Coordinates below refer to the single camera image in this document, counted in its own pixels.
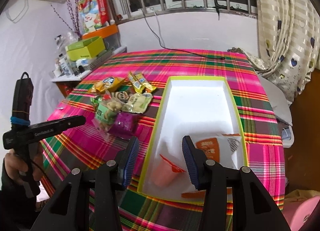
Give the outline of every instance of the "heart-patterned curtain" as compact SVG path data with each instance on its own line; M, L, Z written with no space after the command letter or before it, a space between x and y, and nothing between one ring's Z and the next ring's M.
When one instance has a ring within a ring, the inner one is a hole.
M271 81L289 102L320 69L320 19L310 0L257 0L260 56L241 48L258 74Z

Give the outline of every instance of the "table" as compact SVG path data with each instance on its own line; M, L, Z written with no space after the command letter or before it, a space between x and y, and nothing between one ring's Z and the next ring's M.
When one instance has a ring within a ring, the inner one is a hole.
M125 147L121 139L104 140L93 126L94 110L87 90L92 84L109 76L126 77L129 71L142 72L157 89L147 111L139 117L136 136L140 151L131 185L119 198L119 211L124 230L196 230L200 221L201 206L173 203L145 197L136 192L139 173L148 149L161 96L169 76L223 76L227 79L237 104L249 166L272 195L280 209L283 208L285 174L284 151L277 121L271 105L253 68L244 55L206 50L192 50L208 58L154 50L120 54L87 76L68 96L70 101L63 110L55 110L49 120L65 116L84 115L87 123L69 129L61 135L43 141L47 175L58 186L75 167L81 170L96 169L113 159ZM129 86L125 81L122 89ZM49 195L53 189L43 178ZM91 192L90 209L94 210L94 191ZM232 204L228 204L227 229L232 229ZM90 215L90 226L94 217Z

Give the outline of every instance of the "yellow cloth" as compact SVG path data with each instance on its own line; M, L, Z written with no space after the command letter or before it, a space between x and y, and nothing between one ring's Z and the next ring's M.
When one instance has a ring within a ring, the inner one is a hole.
M291 202L301 202L307 199L313 198L315 196L320 196L320 192L315 190L301 190L296 189L290 192L288 195L284 196L284 206Z

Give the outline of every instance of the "gift bag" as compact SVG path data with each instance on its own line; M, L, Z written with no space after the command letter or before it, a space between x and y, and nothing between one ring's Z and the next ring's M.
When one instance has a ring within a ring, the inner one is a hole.
M83 25L82 34L109 25L107 0L81 0L78 8Z

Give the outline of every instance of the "yellow snack package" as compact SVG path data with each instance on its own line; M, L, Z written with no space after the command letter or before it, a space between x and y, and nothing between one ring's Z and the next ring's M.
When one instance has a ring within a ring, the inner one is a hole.
M145 89L145 86L142 85L137 78L132 74L130 71L128 74L128 79L131 82L132 86L134 87L134 91L137 93L142 93L142 91Z
M125 78L108 77L102 81L97 82L88 90L89 93L103 94L108 90L109 92L115 92L124 82Z
M135 75L135 77L137 78L137 80L143 85L146 87L147 89L147 92L148 93L151 93L153 91L156 90L156 87L151 85L147 80L146 78L144 77L144 75L142 73L138 73L137 75Z

